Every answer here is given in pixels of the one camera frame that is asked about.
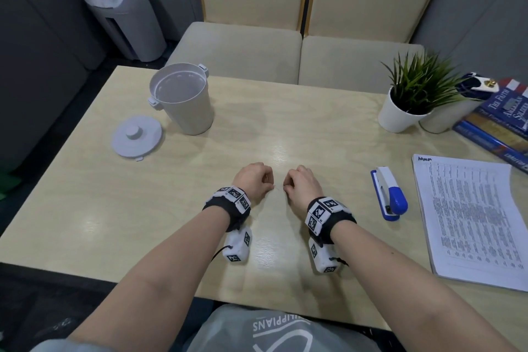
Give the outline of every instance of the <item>black cord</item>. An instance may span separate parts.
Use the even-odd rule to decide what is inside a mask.
[[[336,260],[336,261],[338,261],[338,262],[340,262],[340,263],[343,263],[343,264],[345,264],[345,265],[348,266],[348,263],[345,262],[345,261],[344,261],[343,259],[341,259],[340,257],[331,257],[330,260]]]
[[[232,247],[231,245],[226,245],[226,246],[224,246],[223,248],[218,249],[218,252],[216,252],[215,255],[213,256],[213,258],[211,259],[211,262],[212,262],[213,260],[215,260],[215,257],[217,257],[217,255],[218,255],[221,251],[223,251],[224,249],[226,249],[226,248],[233,249],[233,247]]]

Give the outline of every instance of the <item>forearm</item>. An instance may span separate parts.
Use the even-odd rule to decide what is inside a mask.
[[[143,257],[71,338],[117,351],[168,350],[228,225],[225,210],[203,210]]]
[[[515,351],[457,293],[353,222],[331,237],[370,299],[408,351]]]

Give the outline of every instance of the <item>potted plant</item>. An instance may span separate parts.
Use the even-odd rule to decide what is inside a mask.
[[[430,114],[435,108],[457,102],[456,89],[462,79],[452,74],[451,61],[438,54],[407,53],[394,59],[393,68],[382,63],[390,72],[392,87],[378,122],[390,132],[402,132]]]

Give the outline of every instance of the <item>book stack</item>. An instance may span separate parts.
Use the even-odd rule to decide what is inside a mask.
[[[528,174],[528,88],[514,79],[455,124],[453,130]]]

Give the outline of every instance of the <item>blue stapler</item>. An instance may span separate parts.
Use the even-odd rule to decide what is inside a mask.
[[[405,195],[398,187],[391,170],[388,167],[378,167],[370,172],[374,188],[378,195],[381,214],[387,221],[394,222],[407,211]]]

